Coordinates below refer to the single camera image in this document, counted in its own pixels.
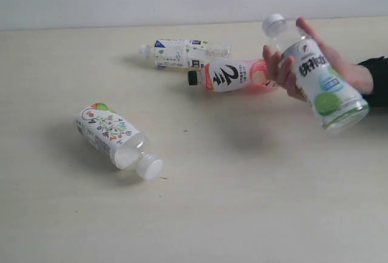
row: green lime graphic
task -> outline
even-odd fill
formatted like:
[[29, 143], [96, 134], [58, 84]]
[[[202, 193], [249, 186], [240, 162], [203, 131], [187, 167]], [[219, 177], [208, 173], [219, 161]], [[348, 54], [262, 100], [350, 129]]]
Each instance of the green lime graphic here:
[[323, 92], [316, 96], [314, 105], [317, 112], [323, 116], [330, 116], [341, 105], [341, 99], [332, 92]]
[[332, 67], [332, 66], [329, 66], [329, 68], [327, 69], [327, 71], [329, 71], [329, 73], [331, 75], [334, 75], [340, 79], [342, 79], [342, 76]]
[[96, 104], [97, 110], [109, 110], [109, 108], [105, 104]]

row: black bottle cap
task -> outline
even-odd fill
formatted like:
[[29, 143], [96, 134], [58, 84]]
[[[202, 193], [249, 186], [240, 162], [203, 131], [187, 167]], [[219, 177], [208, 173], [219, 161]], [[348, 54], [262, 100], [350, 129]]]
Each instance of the black bottle cap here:
[[187, 80], [189, 85], [198, 85], [197, 71], [189, 71], [187, 72]]

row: table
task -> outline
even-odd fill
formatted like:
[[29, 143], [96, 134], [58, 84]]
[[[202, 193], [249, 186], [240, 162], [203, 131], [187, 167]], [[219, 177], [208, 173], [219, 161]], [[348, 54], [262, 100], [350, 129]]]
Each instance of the table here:
[[[352, 61], [388, 48], [388, 18], [312, 21]], [[157, 38], [261, 56], [260, 23], [0, 33], [0, 261], [388, 262], [388, 121], [340, 135], [271, 93], [206, 92], [137, 55]], [[140, 181], [78, 133], [104, 101], [164, 168]]]

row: bottle bottom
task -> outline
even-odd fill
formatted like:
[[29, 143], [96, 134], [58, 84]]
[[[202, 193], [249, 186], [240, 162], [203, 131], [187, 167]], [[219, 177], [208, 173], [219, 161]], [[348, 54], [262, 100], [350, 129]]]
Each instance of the bottle bottom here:
[[362, 120], [369, 112], [368, 103], [360, 104], [356, 102], [356, 106], [352, 107], [341, 116], [335, 118], [327, 124], [323, 125], [323, 128], [328, 132], [337, 133], [345, 130]]

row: floral bottle label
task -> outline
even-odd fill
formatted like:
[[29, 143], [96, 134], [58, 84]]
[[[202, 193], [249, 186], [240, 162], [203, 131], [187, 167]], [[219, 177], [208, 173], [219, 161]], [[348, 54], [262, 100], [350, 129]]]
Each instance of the floral bottle label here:
[[132, 124], [102, 102], [92, 104], [77, 117], [79, 132], [115, 163], [117, 149], [139, 133]]

